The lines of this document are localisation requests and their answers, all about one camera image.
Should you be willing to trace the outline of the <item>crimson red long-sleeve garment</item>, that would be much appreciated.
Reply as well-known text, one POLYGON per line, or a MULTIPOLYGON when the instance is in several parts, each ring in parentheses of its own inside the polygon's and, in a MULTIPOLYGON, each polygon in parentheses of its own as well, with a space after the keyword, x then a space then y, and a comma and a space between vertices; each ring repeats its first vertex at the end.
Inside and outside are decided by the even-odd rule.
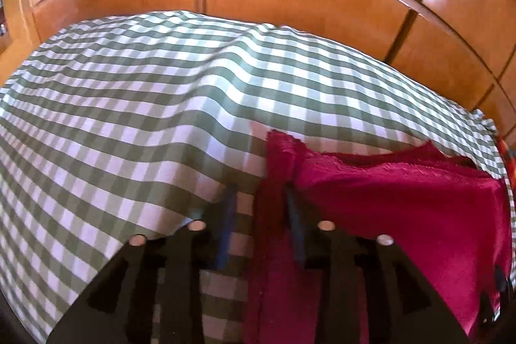
POLYGON ((494 273, 511 268, 503 180, 431 143, 390 154, 318 153, 271 131, 266 145, 267 175, 253 200, 246 343, 310 343, 315 337, 320 276, 294 260, 283 207, 287 184, 346 233, 393 238, 465 331, 477 320, 482 294, 499 303, 494 273))

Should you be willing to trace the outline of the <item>green white checkered bedsheet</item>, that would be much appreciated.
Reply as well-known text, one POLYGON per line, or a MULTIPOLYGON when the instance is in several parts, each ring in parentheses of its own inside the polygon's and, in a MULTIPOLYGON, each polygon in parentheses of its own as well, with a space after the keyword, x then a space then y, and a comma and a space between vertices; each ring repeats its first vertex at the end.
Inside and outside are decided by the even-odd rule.
POLYGON ((184 10, 86 20, 1 89, 1 292, 23 328, 45 342, 129 237, 172 234, 235 183, 229 261, 201 286, 207 341, 239 342, 271 129, 356 154, 432 141, 508 177, 481 112, 333 40, 184 10))

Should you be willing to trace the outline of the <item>multicolour checkered pillow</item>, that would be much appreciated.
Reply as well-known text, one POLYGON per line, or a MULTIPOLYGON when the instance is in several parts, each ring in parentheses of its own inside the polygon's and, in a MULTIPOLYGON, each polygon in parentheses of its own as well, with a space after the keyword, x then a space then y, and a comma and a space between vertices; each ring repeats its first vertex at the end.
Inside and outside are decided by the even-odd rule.
POLYGON ((515 151, 501 138, 497 139, 497 148, 505 165, 511 190, 515 191, 516 186, 516 160, 515 151))

